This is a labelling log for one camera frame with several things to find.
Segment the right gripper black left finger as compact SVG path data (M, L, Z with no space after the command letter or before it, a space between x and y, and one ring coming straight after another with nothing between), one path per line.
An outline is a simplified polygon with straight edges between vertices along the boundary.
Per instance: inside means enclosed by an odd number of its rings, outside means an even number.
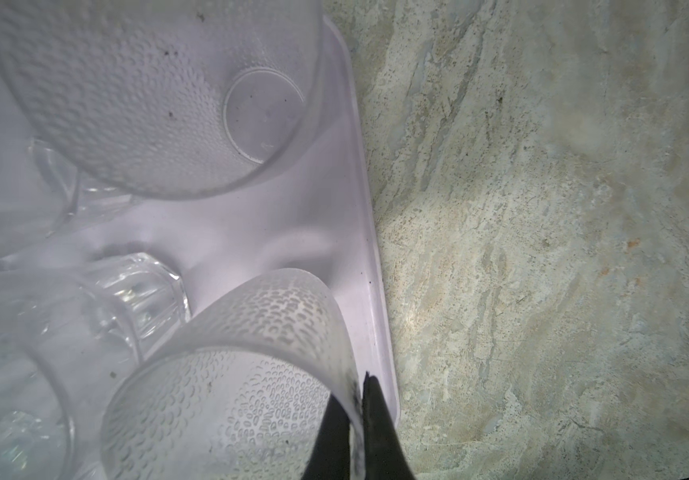
M344 408L330 395L302 480L350 478L349 428L350 422Z

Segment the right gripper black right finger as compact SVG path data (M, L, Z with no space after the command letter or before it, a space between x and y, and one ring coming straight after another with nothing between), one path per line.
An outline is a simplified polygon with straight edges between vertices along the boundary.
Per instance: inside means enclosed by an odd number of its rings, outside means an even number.
M376 376L365 374L362 415L366 480L414 480Z

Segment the frosted clear cup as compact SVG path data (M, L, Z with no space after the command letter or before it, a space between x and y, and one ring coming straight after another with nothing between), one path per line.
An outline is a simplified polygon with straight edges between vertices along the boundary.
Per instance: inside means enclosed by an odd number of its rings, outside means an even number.
M302 479L333 395L365 475L342 312L310 272L264 273L196 315L120 384L102 422L110 479Z

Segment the clear glass cup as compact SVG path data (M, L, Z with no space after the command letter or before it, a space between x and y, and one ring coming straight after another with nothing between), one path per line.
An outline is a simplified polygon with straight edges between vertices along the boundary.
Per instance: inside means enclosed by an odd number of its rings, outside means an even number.
M180 274L134 253L0 271L0 479L100 479L124 379L190 320Z
M44 142L0 141L0 258L98 225L138 203L77 170Z
M318 1L0 1L0 71L38 135L160 199L264 182L322 110Z

